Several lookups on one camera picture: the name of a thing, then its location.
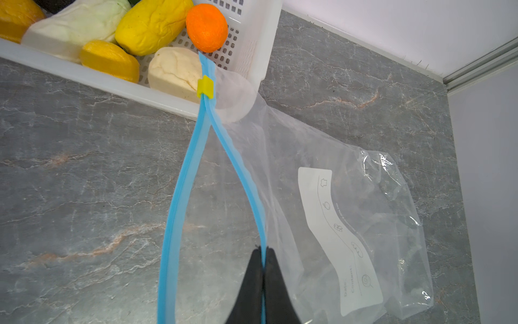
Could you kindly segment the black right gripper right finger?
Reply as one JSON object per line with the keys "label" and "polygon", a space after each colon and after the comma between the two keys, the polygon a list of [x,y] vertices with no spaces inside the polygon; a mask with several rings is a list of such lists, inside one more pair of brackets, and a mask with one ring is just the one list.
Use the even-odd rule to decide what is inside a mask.
{"label": "black right gripper right finger", "polygon": [[264,301],[266,323],[301,324],[291,303],[276,253],[270,247],[266,249],[264,267]]}

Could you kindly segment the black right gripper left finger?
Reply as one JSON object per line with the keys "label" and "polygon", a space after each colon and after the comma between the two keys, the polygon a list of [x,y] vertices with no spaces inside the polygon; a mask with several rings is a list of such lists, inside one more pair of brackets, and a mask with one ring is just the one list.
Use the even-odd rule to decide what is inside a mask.
{"label": "black right gripper left finger", "polygon": [[261,324],[264,270],[259,248],[252,251],[236,302],[226,324]]}

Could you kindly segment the clear zip top bag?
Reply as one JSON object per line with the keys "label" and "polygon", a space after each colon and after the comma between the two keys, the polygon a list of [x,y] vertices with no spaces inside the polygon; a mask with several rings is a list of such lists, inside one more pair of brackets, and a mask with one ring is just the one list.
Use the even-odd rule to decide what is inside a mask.
{"label": "clear zip top bag", "polygon": [[390,155],[269,107],[201,55],[200,110],[171,201],[159,323],[226,323],[252,251],[273,248],[301,323],[434,304],[424,230]]}

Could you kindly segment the yellow red toy peach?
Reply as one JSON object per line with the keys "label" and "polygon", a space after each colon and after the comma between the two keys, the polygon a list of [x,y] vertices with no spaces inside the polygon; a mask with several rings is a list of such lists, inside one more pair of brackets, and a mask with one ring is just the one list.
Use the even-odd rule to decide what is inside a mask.
{"label": "yellow red toy peach", "polygon": [[43,19],[43,10],[32,0],[1,0],[2,39],[20,44],[29,27]]}

